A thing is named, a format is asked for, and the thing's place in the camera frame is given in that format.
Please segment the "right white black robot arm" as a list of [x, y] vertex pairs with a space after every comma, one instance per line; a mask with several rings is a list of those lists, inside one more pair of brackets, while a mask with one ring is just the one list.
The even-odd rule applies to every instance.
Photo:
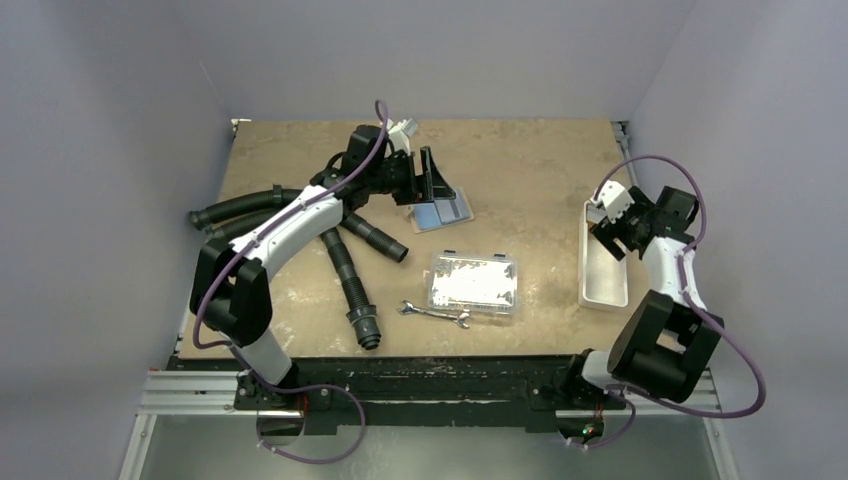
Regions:
[[703, 193], [679, 162], [663, 161], [684, 176], [689, 191], [666, 186], [650, 199], [607, 173], [584, 206], [588, 236], [616, 262], [637, 254], [649, 286], [610, 349], [588, 352], [562, 379], [563, 397], [573, 406], [588, 405], [601, 389], [681, 404], [723, 336], [723, 320], [709, 312], [693, 272], [707, 229]]

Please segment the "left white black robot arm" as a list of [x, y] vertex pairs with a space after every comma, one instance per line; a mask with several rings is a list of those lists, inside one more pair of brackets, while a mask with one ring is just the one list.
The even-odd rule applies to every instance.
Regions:
[[371, 196], [390, 195], [399, 205], [431, 200], [429, 175], [415, 169], [413, 133], [410, 119], [357, 126], [347, 148], [281, 210], [232, 240], [212, 238], [201, 247], [189, 300], [194, 327], [220, 335], [218, 345], [230, 348], [261, 381], [259, 395], [272, 408], [287, 408], [298, 395], [296, 364], [270, 327], [272, 280]]

